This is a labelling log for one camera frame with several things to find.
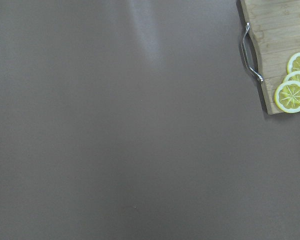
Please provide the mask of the lemon slice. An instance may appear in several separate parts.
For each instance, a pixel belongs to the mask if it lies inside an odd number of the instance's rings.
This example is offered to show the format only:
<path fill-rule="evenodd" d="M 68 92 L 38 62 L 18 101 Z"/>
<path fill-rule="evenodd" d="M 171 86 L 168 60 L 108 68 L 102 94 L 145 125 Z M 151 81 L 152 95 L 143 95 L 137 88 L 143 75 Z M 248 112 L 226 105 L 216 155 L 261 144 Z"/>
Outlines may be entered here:
<path fill-rule="evenodd" d="M 286 65 L 286 72 L 288 74 L 295 71 L 300 71 L 300 52 L 292 55 Z"/>
<path fill-rule="evenodd" d="M 300 82 L 300 70 L 297 71 L 292 71 L 290 73 L 288 73 L 284 79 L 283 79 L 283 83 L 287 82 L 287 81 L 298 81 Z"/>

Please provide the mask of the lemon slice middle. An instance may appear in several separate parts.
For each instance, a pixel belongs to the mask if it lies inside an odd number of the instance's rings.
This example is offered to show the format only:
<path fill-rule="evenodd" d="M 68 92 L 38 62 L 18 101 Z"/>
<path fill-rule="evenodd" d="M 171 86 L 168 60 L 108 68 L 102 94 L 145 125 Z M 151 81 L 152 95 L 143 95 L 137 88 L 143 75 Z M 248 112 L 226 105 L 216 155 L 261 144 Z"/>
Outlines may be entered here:
<path fill-rule="evenodd" d="M 300 70 L 297 71 L 292 71 L 290 73 L 288 73 L 284 79 L 283 79 L 283 83 L 287 82 L 287 81 L 298 81 L 300 82 Z"/>

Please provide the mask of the bamboo cutting board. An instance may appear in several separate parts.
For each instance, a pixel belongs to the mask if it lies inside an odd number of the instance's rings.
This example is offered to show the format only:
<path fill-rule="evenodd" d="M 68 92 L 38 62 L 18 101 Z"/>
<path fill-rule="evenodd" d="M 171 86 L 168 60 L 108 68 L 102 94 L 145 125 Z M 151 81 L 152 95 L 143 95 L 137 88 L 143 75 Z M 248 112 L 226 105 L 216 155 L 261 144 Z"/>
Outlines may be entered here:
<path fill-rule="evenodd" d="M 287 74 L 291 56 L 300 52 L 300 0 L 240 0 L 244 29 L 243 59 L 262 91 L 269 115 L 281 113 L 275 90 Z"/>

